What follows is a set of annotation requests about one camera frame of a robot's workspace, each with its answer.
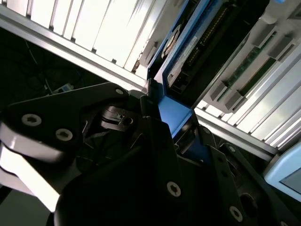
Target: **metal frame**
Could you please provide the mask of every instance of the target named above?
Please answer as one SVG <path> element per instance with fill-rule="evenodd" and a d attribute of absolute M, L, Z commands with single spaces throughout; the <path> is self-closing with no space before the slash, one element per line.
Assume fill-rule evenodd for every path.
<path fill-rule="evenodd" d="M 199 108 L 196 108 L 195 112 L 198 117 L 198 122 L 207 127 L 213 134 L 266 161 L 272 160 L 273 156 L 278 152 L 276 148 L 240 131 Z"/>
<path fill-rule="evenodd" d="M 141 90 L 144 79 L 55 34 L 28 18 L 0 5 L 0 27 L 20 36 L 102 78 Z"/>

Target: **white label sticker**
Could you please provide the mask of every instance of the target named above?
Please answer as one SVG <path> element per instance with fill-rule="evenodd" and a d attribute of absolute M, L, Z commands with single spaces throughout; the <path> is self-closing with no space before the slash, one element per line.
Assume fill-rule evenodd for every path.
<path fill-rule="evenodd" d="M 189 53 L 189 51 L 192 49 L 192 47 L 194 46 L 194 43 L 196 42 L 198 38 L 196 36 L 193 37 L 193 39 L 191 40 L 190 44 L 186 47 L 185 51 L 184 51 L 184 57 Z"/>

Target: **light blue device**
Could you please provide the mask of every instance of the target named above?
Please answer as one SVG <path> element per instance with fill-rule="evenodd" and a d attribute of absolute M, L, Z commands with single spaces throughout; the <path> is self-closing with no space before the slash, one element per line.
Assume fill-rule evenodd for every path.
<path fill-rule="evenodd" d="M 301 202 L 301 142 L 275 156 L 264 172 L 265 181 Z"/>

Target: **screw head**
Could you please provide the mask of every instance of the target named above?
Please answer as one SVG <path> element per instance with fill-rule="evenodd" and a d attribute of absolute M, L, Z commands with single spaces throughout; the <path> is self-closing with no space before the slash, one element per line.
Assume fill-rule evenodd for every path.
<path fill-rule="evenodd" d="M 238 221 L 238 222 L 242 222 L 243 221 L 243 215 L 241 214 L 241 212 L 235 207 L 235 206 L 230 206 L 229 211 L 232 215 L 232 217 Z"/>
<path fill-rule="evenodd" d="M 173 181 L 167 183 L 167 190 L 174 197 L 180 197 L 181 195 L 180 187 Z"/>
<path fill-rule="evenodd" d="M 229 150 L 232 152 L 232 153 L 235 153 L 235 149 L 231 146 L 228 146 Z"/>
<path fill-rule="evenodd" d="M 204 131 L 206 134 L 210 134 L 210 130 L 208 130 L 206 127 L 203 127 L 203 131 Z"/>
<path fill-rule="evenodd" d="M 42 119 L 36 114 L 25 114 L 21 118 L 22 123 L 26 126 L 38 126 L 42 123 Z"/>
<path fill-rule="evenodd" d="M 120 89 L 115 89 L 115 91 L 116 91 L 116 93 L 118 93 L 118 94 L 123 94 L 123 91 L 122 90 L 120 90 Z"/>
<path fill-rule="evenodd" d="M 55 132 L 55 136 L 61 141 L 69 141 L 73 138 L 72 132 L 68 129 L 58 129 Z"/>

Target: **dark background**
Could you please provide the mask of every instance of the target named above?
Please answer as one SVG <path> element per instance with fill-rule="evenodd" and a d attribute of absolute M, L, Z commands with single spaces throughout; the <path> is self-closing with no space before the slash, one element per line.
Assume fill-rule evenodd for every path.
<path fill-rule="evenodd" d="M 77 65 L 70 63 L 24 39 L 0 28 L 0 110 L 13 102 L 42 97 L 45 78 L 52 90 L 70 83 L 75 89 L 106 82 Z"/>

